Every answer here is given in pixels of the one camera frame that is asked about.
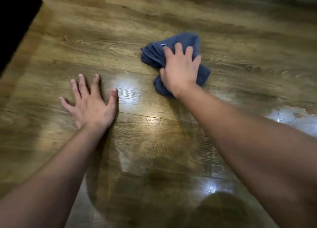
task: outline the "cloth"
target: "cloth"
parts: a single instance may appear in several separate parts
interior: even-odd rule
[[[168,46],[173,51],[173,53],[175,53],[174,46],[178,42],[182,43],[183,53],[185,53],[185,50],[188,46],[193,47],[192,60],[194,60],[194,58],[196,58],[196,56],[199,54],[199,36],[193,33],[181,33],[162,41],[151,42],[147,46],[141,48],[141,61],[154,68],[165,68],[166,60],[163,47]],[[202,87],[207,81],[209,74],[210,70],[206,66],[200,64],[196,84]],[[154,79],[153,85],[155,86],[155,91],[159,94],[174,98],[172,93],[164,87],[160,75]]]

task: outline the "forearm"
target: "forearm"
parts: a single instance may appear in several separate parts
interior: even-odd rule
[[[36,174],[0,202],[1,227],[63,227],[103,132],[82,127]]]
[[[225,161],[279,225],[289,225],[287,220],[292,219],[287,216],[298,212],[296,205],[314,195],[316,140],[289,126],[247,114],[196,85],[185,89],[179,99]]]

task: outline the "wooden floor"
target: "wooden floor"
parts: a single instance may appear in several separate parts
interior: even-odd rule
[[[309,116],[317,113],[315,10],[243,0],[43,1],[0,80],[2,195],[74,133],[58,99],[73,100],[70,79],[98,73],[105,94],[119,90],[119,115],[67,227],[275,226],[188,111],[155,93],[158,71],[141,62],[140,48],[194,31],[211,69],[206,90],[257,114],[286,106]]]

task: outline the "wood grain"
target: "wood grain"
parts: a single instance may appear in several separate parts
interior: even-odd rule
[[[74,133],[59,96],[70,79],[119,90],[119,114],[96,150],[67,227],[274,227],[177,100],[154,91],[140,60],[153,40],[194,31],[204,87],[256,114],[316,113],[317,11],[247,0],[43,0],[0,80],[0,195]]]

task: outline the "hand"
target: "hand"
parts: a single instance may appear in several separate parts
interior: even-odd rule
[[[69,111],[76,121],[78,128],[90,126],[105,131],[113,122],[117,112],[117,89],[110,91],[108,104],[102,100],[99,89],[100,77],[95,75],[89,93],[85,77],[79,74],[79,85],[76,80],[71,81],[76,105],[67,103],[64,97],[60,97],[61,104]]]
[[[161,79],[166,89],[177,98],[186,86],[196,84],[201,56],[192,61],[193,47],[188,46],[184,55],[181,43],[176,43],[175,54],[167,46],[163,50],[166,66],[160,69]]]

